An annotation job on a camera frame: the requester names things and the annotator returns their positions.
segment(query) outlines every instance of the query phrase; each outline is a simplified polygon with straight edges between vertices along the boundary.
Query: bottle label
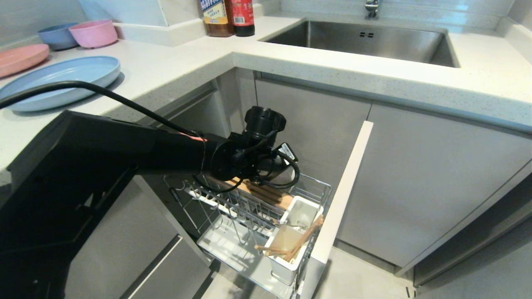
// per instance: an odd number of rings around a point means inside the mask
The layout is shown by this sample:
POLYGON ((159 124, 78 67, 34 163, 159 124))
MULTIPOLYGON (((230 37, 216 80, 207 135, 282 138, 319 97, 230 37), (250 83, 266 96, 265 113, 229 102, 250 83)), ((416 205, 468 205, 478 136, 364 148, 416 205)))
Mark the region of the bottle label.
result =
POLYGON ((252 0, 231 0, 231 4, 235 26, 249 26, 255 23, 252 0))
POLYGON ((201 0, 205 24, 227 24, 226 7, 223 0, 201 0))

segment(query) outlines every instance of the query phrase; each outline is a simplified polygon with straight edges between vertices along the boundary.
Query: faucet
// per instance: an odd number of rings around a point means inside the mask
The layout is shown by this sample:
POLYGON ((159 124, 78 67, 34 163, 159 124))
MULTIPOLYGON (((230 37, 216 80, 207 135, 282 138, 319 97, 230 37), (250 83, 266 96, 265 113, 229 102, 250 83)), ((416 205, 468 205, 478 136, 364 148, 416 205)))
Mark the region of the faucet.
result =
POLYGON ((366 20, 378 20, 377 12, 379 11, 379 0, 366 0, 366 10, 369 12, 365 17, 366 20))

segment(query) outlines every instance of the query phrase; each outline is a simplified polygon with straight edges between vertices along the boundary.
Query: blue plate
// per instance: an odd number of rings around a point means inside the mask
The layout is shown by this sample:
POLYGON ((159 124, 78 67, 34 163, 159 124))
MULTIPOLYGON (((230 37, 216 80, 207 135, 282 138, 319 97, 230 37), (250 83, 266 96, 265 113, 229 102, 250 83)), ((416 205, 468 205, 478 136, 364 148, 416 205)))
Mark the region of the blue plate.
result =
MULTIPOLYGON (((85 81, 106 87, 115 81, 119 74, 120 61, 114 57, 91 56, 67 60, 12 81, 0 89, 0 98, 32 87, 65 80, 85 81)), ((8 108, 13 111, 40 111, 73 103, 93 93, 83 88, 61 89, 33 96, 8 108)))

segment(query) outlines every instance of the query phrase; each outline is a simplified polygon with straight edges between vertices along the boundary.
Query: white container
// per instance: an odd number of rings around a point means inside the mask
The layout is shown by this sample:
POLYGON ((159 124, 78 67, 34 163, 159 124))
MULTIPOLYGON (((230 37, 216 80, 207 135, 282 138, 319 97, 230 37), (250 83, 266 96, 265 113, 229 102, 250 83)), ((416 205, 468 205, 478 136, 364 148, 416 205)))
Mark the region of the white container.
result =
MULTIPOLYGON (((295 196, 286 212, 282 215, 280 222, 285 224, 281 224, 273 231, 265 247, 278 248, 286 251, 292 250, 305 231, 322 213, 323 208, 318 204, 300 196, 295 196)), ((289 262, 282 258, 283 255, 269 256, 271 275, 287 285, 292 284, 308 243, 308 241, 305 242, 297 255, 289 262)))

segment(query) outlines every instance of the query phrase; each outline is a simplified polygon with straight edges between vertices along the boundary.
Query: robotic arm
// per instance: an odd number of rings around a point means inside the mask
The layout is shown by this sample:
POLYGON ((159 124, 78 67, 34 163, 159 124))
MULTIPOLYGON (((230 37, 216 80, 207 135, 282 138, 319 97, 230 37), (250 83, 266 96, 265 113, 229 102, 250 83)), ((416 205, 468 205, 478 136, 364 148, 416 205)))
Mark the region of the robotic arm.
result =
POLYGON ((286 119, 258 106, 246 113, 244 132, 229 138, 180 128, 85 82, 37 87, 3 99, 0 109, 69 87, 118 99, 177 132, 72 111, 48 124, 8 166, 11 196, 0 201, 1 298, 63 298, 70 262, 136 174, 192 175, 208 189, 196 175, 239 177, 277 188, 298 180, 295 161, 273 149, 286 119), (294 180, 270 183, 288 167, 285 161, 294 167, 294 180))

